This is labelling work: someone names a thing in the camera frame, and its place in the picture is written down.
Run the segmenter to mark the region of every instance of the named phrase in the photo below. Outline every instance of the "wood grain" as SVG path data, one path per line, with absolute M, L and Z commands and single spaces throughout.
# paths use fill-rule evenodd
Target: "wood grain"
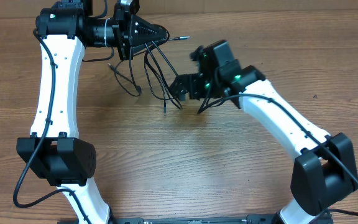
M 39 16 L 57 0 L 0 0 L 0 18 Z M 108 15 L 117 0 L 108 0 Z M 141 0 L 139 14 L 188 14 L 204 12 L 299 11 L 358 9 L 358 0 Z M 93 1 L 93 12 L 104 10 L 103 0 Z
M 358 167 L 358 11 L 145 18 L 172 36 L 191 36 L 162 47 L 179 73 L 196 70 L 188 55 L 197 46 L 227 39 L 243 67 L 257 66 L 312 122 L 332 134 L 346 133 Z M 29 135 L 39 94 L 41 58 L 33 28 L 33 19 L 0 19 L 0 223 L 54 223 L 75 216 L 62 195 L 30 209 L 16 208 L 11 199 L 24 167 L 16 139 Z M 86 58 L 108 54 L 87 49 Z M 161 66 L 171 82 L 173 73 Z M 197 116 L 198 101 L 186 101 L 183 111 L 170 105 L 164 116 L 142 67 L 136 58 L 140 98 L 120 89 L 105 62 L 83 64 L 80 72 L 80 136 L 96 147 L 95 179 L 117 217 L 233 217 L 274 213 L 288 203 L 291 160 L 256 120 L 230 103 Z M 120 69 L 128 74 L 127 63 Z M 157 90 L 157 81 L 153 84 Z M 51 190 L 29 172 L 19 199 L 30 202 Z M 358 211 L 358 192 L 335 207 Z M 337 215 L 335 221 L 358 218 Z

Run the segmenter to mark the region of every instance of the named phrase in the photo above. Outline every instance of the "wooden table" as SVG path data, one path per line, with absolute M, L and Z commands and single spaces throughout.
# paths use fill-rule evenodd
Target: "wooden table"
M 179 73 L 196 71 L 189 53 L 227 39 L 243 67 L 255 65 L 295 108 L 332 134 L 354 143 L 358 168 L 358 11 L 247 12 L 145 16 L 168 28 L 163 51 Z M 29 135 L 39 96 L 40 47 L 34 19 L 0 20 L 0 223 L 55 223 L 75 217 L 62 195 L 18 209 L 12 193 L 24 162 L 16 139 Z M 86 58 L 108 49 L 87 49 Z M 169 81 L 173 73 L 162 60 Z M 127 62 L 121 67 L 128 74 Z M 95 145 L 99 190 L 117 217 L 235 217 L 274 213 L 291 199 L 291 159 L 253 118 L 231 103 L 196 115 L 152 98 L 142 57 L 134 60 L 144 94 L 119 87 L 106 62 L 82 65 L 77 120 L 80 138 Z M 153 81 L 156 90 L 158 83 Z M 19 200 L 54 188 L 29 172 Z M 358 211 L 358 192 L 335 205 Z M 336 215 L 337 223 L 358 223 Z

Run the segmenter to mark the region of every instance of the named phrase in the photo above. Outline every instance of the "robotic hand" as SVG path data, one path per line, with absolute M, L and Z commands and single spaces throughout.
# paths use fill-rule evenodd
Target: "robotic hand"
M 78 73 L 85 47 L 116 47 L 120 59 L 129 60 L 131 64 L 135 53 L 146 48 L 151 54 L 148 45 L 153 43 L 157 46 L 168 40 L 167 31 L 136 16 L 138 10 L 139 1 L 120 0 L 115 6 L 114 16 L 101 19 L 101 16 L 91 17 L 91 1 L 62 0 L 51 9 L 43 9 L 37 18 L 34 35 L 42 46 L 42 78 L 39 105 L 30 137 L 17 140 L 17 152 L 26 162 L 13 195 L 17 207 L 32 207 L 62 192 L 78 215 L 78 221 L 74 223 L 304 224 L 332 223 L 329 212 L 358 215 L 355 212 L 326 210 L 358 189 L 351 141 L 344 134 L 332 137 L 302 117 L 274 90 L 260 71 L 254 67 L 241 69 L 227 42 L 220 41 L 205 49 L 197 49 L 191 57 L 199 63 L 199 73 L 177 76 L 167 92 L 182 99 L 185 93 L 189 93 L 191 99 L 204 98 L 199 113 L 231 100 L 238 108 L 259 120 L 294 160 L 291 182 L 294 199 L 275 215 L 202 221 L 194 218 L 115 219 L 93 179 L 96 170 L 95 148 L 78 139 Z M 220 97 L 220 100 L 209 103 L 210 98 Z M 322 166 L 319 158 L 328 162 Z M 23 205 L 18 202 L 17 196 L 29 169 L 58 189 Z

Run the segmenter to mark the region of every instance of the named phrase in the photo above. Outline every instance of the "wooden surface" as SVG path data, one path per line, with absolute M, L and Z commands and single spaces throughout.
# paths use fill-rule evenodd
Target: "wooden surface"
M 196 70 L 188 55 L 197 46 L 227 39 L 243 67 L 257 66 L 312 122 L 332 134 L 346 133 L 358 167 L 358 11 L 144 18 L 167 27 L 172 36 L 191 36 L 162 47 L 179 73 Z M 62 195 L 30 209 L 12 203 L 24 168 L 16 139 L 29 135 L 39 95 L 42 60 L 33 28 L 34 19 L 0 20 L 0 223 L 74 217 Z M 87 49 L 86 58 L 108 54 Z M 172 72 L 161 65 L 171 82 Z M 117 217 L 234 217 L 274 213 L 289 202 L 291 160 L 256 120 L 230 103 L 197 116 L 198 101 L 185 102 L 183 111 L 170 105 L 164 116 L 142 67 L 142 58 L 136 58 L 140 98 L 120 89 L 105 62 L 86 63 L 80 72 L 80 137 L 96 147 L 95 179 Z M 52 190 L 29 172 L 19 200 L 30 202 Z M 335 207 L 358 211 L 358 192 Z M 358 223 L 345 215 L 335 220 Z
M 0 18 L 36 17 L 57 0 L 0 0 Z M 117 0 L 108 0 L 108 14 Z M 94 14 L 104 10 L 103 0 L 93 0 Z M 140 0 L 139 14 L 249 12 L 358 9 L 358 0 Z

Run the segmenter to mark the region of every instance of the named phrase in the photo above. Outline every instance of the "robotic arm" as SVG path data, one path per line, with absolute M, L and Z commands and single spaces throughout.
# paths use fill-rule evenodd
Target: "robotic arm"
M 51 9 L 43 9 L 37 18 L 35 35 L 41 43 L 43 60 L 39 105 L 31 136 L 17 140 L 17 152 L 27 165 L 14 192 L 16 206 L 31 207 L 63 192 L 78 215 L 78 221 L 74 223 L 202 222 L 194 218 L 114 218 L 93 179 L 96 170 L 95 148 L 78 139 L 76 94 L 85 48 L 116 47 L 121 60 L 132 60 L 133 55 L 151 41 L 157 44 L 167 41 L 167 31 L 136 16 L 138 10 L 139 1 L 120 0 L 115 5 L 112 18 L 99 19 L 91 17 L 91 1 L 63 0 Z M 294 160 L 291 182 L 294 199 L 277 214 L 204 221 L 230 224 L 252 221 L 261 224 L 332 223 L 331 217 L 324 211 L 358 189 L 356 162 L 350 140 L 344 134 L 332 137 L 305 119 L 256 68 L 241 69 L 226 41 L 205 49 L 200 47 L 191 57 L 199 63 L 200 72 L 180 75 L 172 83 L 170 91 L 182 99 L 186 93 L 190 94 L 191 99 L 204 98 L 203 106 L 210 98 L 223 97 L 221 103 L 232 100 L 238 108 L 259 120 Z M 214 103 L 207 103 L 200 112 L 212 105 Z M 332 155 L 349 172 L 341 169 Z M 328 162 L 322 166 L 319 158 Z M 21 205 L 17 201 L 17 194 L 29 169 L 58 190 L 34 203 Z

